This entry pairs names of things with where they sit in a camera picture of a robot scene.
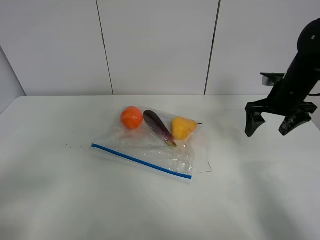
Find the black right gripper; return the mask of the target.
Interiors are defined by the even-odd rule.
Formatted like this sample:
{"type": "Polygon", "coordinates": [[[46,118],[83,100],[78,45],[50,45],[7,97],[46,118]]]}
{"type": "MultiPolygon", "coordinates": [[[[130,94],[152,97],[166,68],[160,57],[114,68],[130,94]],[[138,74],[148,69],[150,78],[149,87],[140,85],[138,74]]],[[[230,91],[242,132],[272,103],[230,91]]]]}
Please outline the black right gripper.
{"type": "Polygon", "coordinates": [[[286,136],[297,127],[312,120],[309,114],[316,111],[314,103],[305,102],[306,97],[318,82],[317,76],[299,77],[284,75],[277,82],[267,98],[249,102],[246,107],[245,134],[252,137],[266,121],[262,113],[285,116],[279,132],[286,136]]]}

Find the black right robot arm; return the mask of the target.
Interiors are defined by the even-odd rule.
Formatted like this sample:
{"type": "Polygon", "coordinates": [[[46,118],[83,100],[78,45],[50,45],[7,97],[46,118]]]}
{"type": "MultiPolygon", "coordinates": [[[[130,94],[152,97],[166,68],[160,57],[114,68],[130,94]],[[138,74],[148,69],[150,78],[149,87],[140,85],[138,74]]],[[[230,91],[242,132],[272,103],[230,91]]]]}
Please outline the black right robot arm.
{"type": "Polygon", "coordinates": [[[265,99],[247,103],[245,134],[251,137],[266,121],[262,113],[283,116],[279,132],[285,136],[311,121],[317,106],[305,99],[320,80],[320,21],[309,23],[297,41],[297,54],[286,73],[262,73],[272,86],[265,99]]]}

